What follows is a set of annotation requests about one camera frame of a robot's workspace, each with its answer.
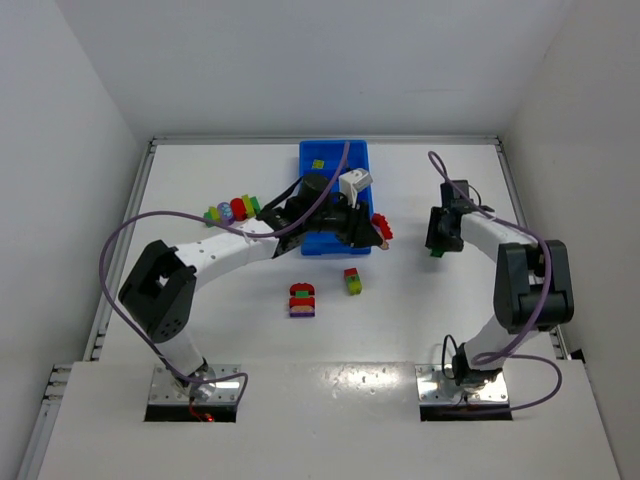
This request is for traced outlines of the lime lego brick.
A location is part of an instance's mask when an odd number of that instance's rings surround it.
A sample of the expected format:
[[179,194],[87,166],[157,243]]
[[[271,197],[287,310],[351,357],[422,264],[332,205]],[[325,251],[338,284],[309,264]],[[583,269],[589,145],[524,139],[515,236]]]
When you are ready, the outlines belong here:
[[359,295],[362,292],[362,283],[358,274],[345,277],[347,290],[350,295]]

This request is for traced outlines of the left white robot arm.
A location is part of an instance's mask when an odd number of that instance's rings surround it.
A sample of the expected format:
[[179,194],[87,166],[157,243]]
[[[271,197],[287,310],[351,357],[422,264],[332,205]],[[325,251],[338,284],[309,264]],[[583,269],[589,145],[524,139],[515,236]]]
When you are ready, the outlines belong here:
[[194,243],[148,244],[118,293],[120,304],[183,389],[212,378],[189,335],[193,298],[201,287],[250,263],[271,260],[302,246],[308,234],[328,233],[350,248],[383,248],[386,223],[371,219],[359,199],[372,178],[362,168],[338,176],[338,191],[320,173],[307,173],[238,227]]

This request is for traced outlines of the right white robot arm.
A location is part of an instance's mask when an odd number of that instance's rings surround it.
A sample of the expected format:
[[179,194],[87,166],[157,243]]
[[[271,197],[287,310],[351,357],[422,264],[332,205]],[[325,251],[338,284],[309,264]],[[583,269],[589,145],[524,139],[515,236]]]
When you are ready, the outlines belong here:
[[575,306],[566,245],[494,217],[469,191],[465,180],[440,185],[441,205],[431,209],[425,246],[440,258],[470,244],[495,264],[493,315],[454,346],[451,360],[451,380],[475,388],[493,380],[522,343],[571,321]]

